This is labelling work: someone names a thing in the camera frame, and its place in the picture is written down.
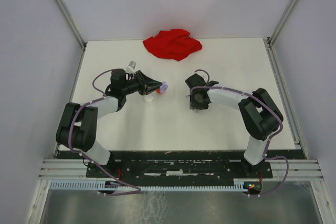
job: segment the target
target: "purple cap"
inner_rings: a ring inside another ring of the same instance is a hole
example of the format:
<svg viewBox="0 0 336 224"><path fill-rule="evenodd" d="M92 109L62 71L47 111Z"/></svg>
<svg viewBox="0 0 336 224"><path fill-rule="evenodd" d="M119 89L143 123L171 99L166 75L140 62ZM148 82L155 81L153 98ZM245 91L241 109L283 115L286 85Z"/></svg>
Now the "purple cap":
<svg viewBox="0 0 336 224"><path fill-rule="evenodd" d="M160 86L160 94L163 94L164 92L166 92L168 88L168 85L166 84L165 81L162 82L162 85Z"/></svg>

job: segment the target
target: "white enclosure wall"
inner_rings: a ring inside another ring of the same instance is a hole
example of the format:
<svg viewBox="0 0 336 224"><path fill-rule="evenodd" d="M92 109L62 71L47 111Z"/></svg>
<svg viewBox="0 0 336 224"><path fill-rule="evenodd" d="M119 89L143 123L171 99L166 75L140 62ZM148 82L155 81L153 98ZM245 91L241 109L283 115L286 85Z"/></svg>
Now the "white enclosure wall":
<svg viewBox="0 0 336 224"><path fill-rule="evenodd" d="M24 223L80 47L53 0L0 0L0 218Z"/></svg>
<svg viewBox="0 0 336 224"><path fill-rule="evenodd" d="M301 0L275 44L311 158L336 203L336 1Z"/></svg>
<svg viewBox="0 0 336 224"><path fill-rule="evenodd" d="M184 28L193 37L266 37L289 0L63 0L85 41L146 38Z"/></svg>

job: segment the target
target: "crumpled red cloth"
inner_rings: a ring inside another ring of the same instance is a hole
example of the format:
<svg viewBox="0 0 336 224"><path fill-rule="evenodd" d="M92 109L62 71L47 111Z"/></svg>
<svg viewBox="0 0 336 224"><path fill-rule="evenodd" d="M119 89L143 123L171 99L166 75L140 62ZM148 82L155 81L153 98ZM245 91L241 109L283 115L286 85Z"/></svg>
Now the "crumpled red cloth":
<svg viewBox="0 0 336 224"><path fill-rule="evenodd" d="M148 52L158 58L180 61L202 48L201 43L189 35L190 33L183 29L160 31L155 37L144 40L143 44Z"/></svg>

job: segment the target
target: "white table surface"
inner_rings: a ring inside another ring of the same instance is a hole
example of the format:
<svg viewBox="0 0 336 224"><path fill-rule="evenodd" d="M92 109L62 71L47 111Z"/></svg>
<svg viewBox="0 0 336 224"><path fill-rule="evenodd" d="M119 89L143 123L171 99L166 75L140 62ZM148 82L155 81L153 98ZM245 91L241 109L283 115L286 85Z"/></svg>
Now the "white table surface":
<svg viewBox="0 0 336 224"><path fill-rule="evenodd" d="M221 104L196 113L189 109L185 80L202 68L211 80L235 89L265 88L283 113L284 130L271 149L294 149L288 121L261 38L200 39L203 49L186 59L158 59L141 40L90 41L81 65L73 102L91 101L101 94L91 86L101 72L126 68L133 60L136 70L169 85L165 94L154 94L150 103L138 93L127 96L123 109L98 120L97 140L109 150L177 151L244 150L249 134L239 111ZM110 74L97 80L105 90Z"/></svg>

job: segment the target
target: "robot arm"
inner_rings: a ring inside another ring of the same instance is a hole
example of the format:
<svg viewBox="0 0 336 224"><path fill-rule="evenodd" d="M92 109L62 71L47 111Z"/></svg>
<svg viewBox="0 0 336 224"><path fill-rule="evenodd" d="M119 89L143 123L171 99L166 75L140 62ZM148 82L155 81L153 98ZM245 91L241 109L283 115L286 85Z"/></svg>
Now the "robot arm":
<svg viewBox="0 0 336 224"><path fill-rule="evenodd" d="M220 103L240 111L245 123L245 128L250 134L247 149L244 153L244 159L246 163L252 167L262 162L264 160L263 154L268 138L270 134L279 127L277 119L265 108L258 111L261 104L251 97L242 93L224 90L222 89L222 85L217 81L206 83L201 76L195 73L185 82L192 91L190 95L190 109L206 110L210 103ZM284 120L281 112L265 89L259 88L249 94L259 99L275 112L281 121Z"/></svg>
<svg viewBox="0 0 336 224"><path fill-rule="evenodd" d="M134 67L135 62L131 62L128 70L134 70ZM145 76L141 71L126 73L124 69L113 69L110 81L111 83L105 90L104 99L88 105L80 112L76 122L81 122L81 124L74 126L71 137L73 149L81 150L100 165L106 165L111 161L111 153L96 141L97 120L121 110L126 103L127 95L135 92L147 95L162 85L161 82ZM66 104L56 133L57 143L68 147L70 126L80 107L78 103Z"/></svg>

